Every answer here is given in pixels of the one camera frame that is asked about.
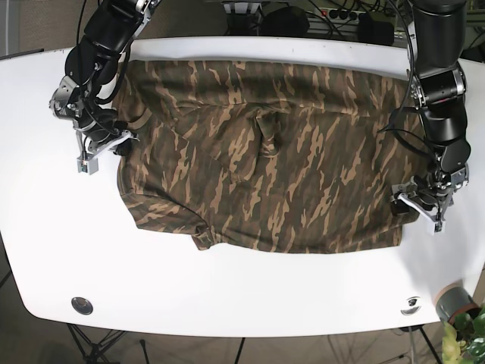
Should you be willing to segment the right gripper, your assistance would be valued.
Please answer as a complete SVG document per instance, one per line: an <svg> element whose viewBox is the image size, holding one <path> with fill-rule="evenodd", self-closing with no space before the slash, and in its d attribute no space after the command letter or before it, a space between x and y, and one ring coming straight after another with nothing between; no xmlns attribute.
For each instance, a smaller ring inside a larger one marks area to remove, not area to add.
<svg viewBox="0 0 485 364"><path fill-rule="evenodd" d="M139 136L128 128L127 122L118 119L112 108L102 108L91 99L78 102L52 100L54 116L73 122L80 155L77 169L94 174L99 170L99 157L104 152L127 156L132 142Z"/></svg>

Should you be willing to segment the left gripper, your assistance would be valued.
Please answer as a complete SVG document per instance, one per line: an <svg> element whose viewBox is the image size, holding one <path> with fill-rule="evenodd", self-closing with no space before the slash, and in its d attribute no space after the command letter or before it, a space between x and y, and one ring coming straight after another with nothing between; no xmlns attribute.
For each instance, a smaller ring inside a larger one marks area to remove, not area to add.
<svg viewBox="0 0 485 364"><path fill-rule="evenodd" d="M468 167L453 173L428 172L425 177L412 176L406 184L392 186L391 212L395 216L415 210L427 223L430 234L444 232L445 213L453 205L453 194L469 181Z"/></svg>

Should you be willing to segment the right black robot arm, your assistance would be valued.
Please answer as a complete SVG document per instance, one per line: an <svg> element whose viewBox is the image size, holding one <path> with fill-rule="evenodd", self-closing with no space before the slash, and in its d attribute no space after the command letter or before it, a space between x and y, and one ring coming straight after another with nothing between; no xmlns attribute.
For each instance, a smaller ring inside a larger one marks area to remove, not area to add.
<svg viewBox="0 0 485 364"><path fill-rule="evenodd" d="M100 1L86 26L77 28L77 44L65 62L65 75L49 107L76 131L80 172L94 174L103 152L126 156L131 140L127 122L109 104L121 88L133 41L149 23L158 1Z"/></svg>

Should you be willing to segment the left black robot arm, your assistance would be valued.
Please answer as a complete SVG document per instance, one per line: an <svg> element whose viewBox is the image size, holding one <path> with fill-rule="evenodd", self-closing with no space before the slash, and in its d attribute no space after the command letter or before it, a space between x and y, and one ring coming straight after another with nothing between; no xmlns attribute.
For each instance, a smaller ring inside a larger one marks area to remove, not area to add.
<svg viewBox="0 0 485 364"><path fill-rule="evenodd" d="M465 44L465 1L410 1L407 96L414 106L400 105L383 131L407 150L427 160L424 177L392 187L393 214L417 211L432 234L446 226L445 213L456 191L469 181L471 146L466 140L467 81L459 64Z"/></svg>

